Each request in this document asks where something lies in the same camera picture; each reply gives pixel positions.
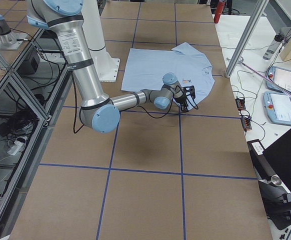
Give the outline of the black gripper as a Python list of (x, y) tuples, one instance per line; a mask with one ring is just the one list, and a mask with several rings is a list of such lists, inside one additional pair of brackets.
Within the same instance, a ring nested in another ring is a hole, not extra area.
[(187, 96), (182, 89), (175, 92), (175, 101), (180, 105), (181, 111), (184, 111), (185, 113), (189, 112)]

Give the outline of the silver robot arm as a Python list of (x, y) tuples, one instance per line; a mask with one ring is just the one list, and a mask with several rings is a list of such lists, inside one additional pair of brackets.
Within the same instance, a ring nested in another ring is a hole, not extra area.
[(0, 50), (16, 51), (24, 39), (18, 41), (19, 33), (15, 33), (7, 24), (5, 18), (0, 14)]
[(28, 23), (53, 31), (61, 45), (67, 69), (74, 74), (81, 95), (79, 111), (83, 125), (99, 133), (113, 131), (122, 110), (152, 103), (161, 110), (170, 110), (176, 101), (182, 112), (188, 111), (186, 89), (174, 73), (162, 77), (160, 90), (142, 89), (117, 97), (103, 91), (83, 30), (82, 0), (29, 0)]

